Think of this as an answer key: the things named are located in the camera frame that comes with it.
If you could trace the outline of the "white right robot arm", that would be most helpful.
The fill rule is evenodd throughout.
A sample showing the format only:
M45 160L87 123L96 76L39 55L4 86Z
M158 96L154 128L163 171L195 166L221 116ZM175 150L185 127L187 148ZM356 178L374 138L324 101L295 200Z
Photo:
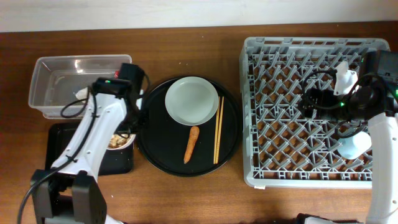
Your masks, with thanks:
M333 90L319 90L301 82L299 110L306 118L315 111L321 119L343 125L363 123L373 148L372 200L367 223L397 223L397 53L377 50L364 54L358 73L329 69Z

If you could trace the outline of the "light blue plastic cup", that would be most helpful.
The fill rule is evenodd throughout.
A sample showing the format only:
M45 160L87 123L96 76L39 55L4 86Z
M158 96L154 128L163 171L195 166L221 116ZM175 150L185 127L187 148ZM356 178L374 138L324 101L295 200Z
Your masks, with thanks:
M338 153L345 159L356 159L371 147L371 137L364 131L349 137L338 140Z

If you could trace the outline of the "white bowl with food scraps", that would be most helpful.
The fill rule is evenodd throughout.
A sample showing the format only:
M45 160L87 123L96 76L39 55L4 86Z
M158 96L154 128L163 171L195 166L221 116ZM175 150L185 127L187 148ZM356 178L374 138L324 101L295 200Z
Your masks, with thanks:
M130 146L136 135L135 134L114 134L108 144L109 150L120 150Z

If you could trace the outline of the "white paper napkin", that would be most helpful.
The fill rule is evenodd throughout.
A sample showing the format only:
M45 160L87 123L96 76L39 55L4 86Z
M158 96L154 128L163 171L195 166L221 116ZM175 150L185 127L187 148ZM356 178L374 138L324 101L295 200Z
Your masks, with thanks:
M77 93L75 94L75 97L77 100L86 100L87 96L88 96L87 88L81 89L81 90L77 91Z

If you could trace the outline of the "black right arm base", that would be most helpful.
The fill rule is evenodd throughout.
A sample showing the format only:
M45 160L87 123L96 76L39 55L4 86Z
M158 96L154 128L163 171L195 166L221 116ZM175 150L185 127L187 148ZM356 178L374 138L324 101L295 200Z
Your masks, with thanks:
M299 213L294 219L293 224L363 224L363 222L356 220L333 221L314 215Z

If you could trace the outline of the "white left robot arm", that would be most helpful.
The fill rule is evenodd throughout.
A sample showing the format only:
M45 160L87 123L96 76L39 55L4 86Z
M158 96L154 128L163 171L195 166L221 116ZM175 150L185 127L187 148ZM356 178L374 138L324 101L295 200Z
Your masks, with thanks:
M149 77L139 66L124 63L117 78L98 78L88 87L73 137L48 170L36 170L24 196L17 221L28 198L37 223L117 223L108 215L98 176L108 144L118 130L136 134L147 116L137 106L143 82Z

